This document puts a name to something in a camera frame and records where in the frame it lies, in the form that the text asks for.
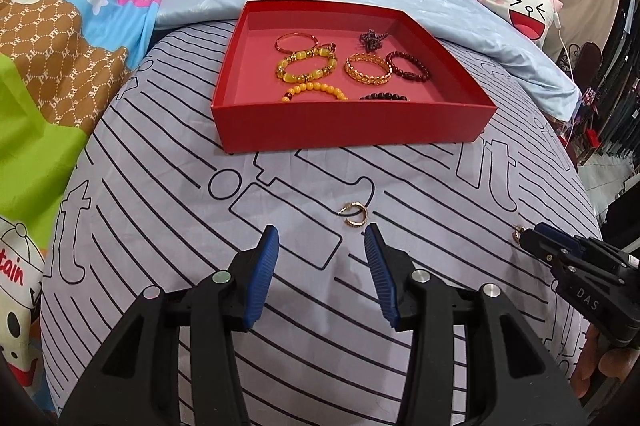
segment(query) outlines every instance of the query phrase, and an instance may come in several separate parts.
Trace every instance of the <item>yellow beaded bracelet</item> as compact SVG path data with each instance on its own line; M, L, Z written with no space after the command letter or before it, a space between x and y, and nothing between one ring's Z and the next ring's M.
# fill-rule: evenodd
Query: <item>yellow beaded bracelet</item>
M310 73L303 73L302 75L293 75L292 73L285 72L285 68L292 62L297 60L309 59L310 57L326 57L327 64L325 67L319 70L314 70ZM309 50L300 50L299 52L292 53L287 59L283 59L278 63L276 68L276 76L282 79L284 82L310 82L323 78L329 75L335 70L338 65L338 60L335 59L335 43L325 44L323 46L316 46Z
M325 83L307 82L294 86L293 88L289 88L284 94L282 102L289 102L294 95L302 93L303 91L324 91L331 95L335 95L337 100L348 100L340 88L334 88L333 86L329 86Z

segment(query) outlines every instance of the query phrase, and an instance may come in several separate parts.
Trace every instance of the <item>blue gripper pad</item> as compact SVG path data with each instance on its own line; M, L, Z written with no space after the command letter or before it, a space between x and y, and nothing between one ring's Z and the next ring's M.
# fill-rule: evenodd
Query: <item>blue gripper pad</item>
M271 284L271 278L273 277L273 271L276 268L276 261L278 260L278 250L280 249L280 238L278 237L278 230L275 227L270 226L266 230L266 240L262 244L260 258L255 264L254 273L251 276L251 281L247 285L246 291L246 304L244 308L244 326L250 329L254 326L254 323L260 319L262 315L262 308L265 301L267 301L267 293L269 292L269 285Z
M380 244L369 226L367 226L364 232L364 252L367 255L367 262L369 263L373 284L376 286L376 294L378 295L382 315L385 316L392 327L396 328L400 320L396 300L396 285L386 266Z
M568 250L572 256L575 256L577 258L583 257L584 254L582 252L582 247L580 247L580 244L574 239L573 236L570 236L564 231L560 231L559 229L556 229L555 227L552 227L548 223L544 222L537 224L534 229L547 238L558 242L564 249Z

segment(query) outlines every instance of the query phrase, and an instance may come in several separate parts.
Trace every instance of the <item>maroon bead bracelet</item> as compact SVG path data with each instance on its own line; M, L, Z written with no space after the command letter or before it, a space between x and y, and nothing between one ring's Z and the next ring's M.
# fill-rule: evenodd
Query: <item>maroon bead bracelet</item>
M406 59L407 61L412 62L415 66L417 66L420 69L422 73L418 74L414 72L405 72L404 70L400 70L393 62L393 59L395 57L402 57L402 59ZM393 71L393 73L395 73L396 75L404 79L414 80L419 82L426 82L430 78L431 74L429 73L429 70L427 69L427 67L423 63L421 63L420 60L416 59L414 56L411 56L410 54L407 54L406 52L400 52L399 50L396 50L395 52L392 52L388 56L386 56L385 60L388 63L388 65L391 67L391 70Z

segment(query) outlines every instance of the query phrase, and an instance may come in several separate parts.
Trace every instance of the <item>green fabric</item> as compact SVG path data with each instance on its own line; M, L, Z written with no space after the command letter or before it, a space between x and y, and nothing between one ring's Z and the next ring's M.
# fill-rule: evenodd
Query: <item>green fabric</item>
M84 148L80 128L47 122L15 65L0 54L0 216L47 249L60 200Z

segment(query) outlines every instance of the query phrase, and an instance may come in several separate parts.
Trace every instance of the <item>gold bangle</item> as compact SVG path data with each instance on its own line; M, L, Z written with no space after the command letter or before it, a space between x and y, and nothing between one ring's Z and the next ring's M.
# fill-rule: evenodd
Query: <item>gold bangle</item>
M352 62L362 60L378 65L385 71L385 75L367 75L366 73L359 72L358 70L353 68ZM353 54L353 56L347 57L347 60L344 62L344 71L349 74L349 77L358 82L364 84L380 85L385 84L389 80L389 77L391 77L391 73L393 70L391 69L391 66L389 66L388 62L374 54Z
M331 95L335 95L337 100L348 100L340 88L334 88L333 86L329 86L325 83L307 82L294 86L293 88L289 88L284 94L282 102L289 102L294 95L302 93L303 91L324 91Z
M310 57L326 57L326 66L314 70L313 72L303 73L302 75L293 75L292 73L285 72L285 68L292 62L297 60L309 59ZM292 53L287 59L281 60L276 67L276 76L278 79L282 79L284 82L310 82L313 80L321 79L335 70L338 65L338 60L335 59L335 43L324 44L323 46L315 46L309 50L300 50Z
M283 54L295 54L295 50L287 50L286 48L282 48L280 46L280 41L286 40L288 38L309 38L310 40L313 40L315 44L309 50L318 46L318 38L316 38L315 36L312 36L311 34L305 34L304 32L291 32L290 34L285 34L284 36L280 36L276 40L274 46L276 47L276 50L278 52L282 52Z

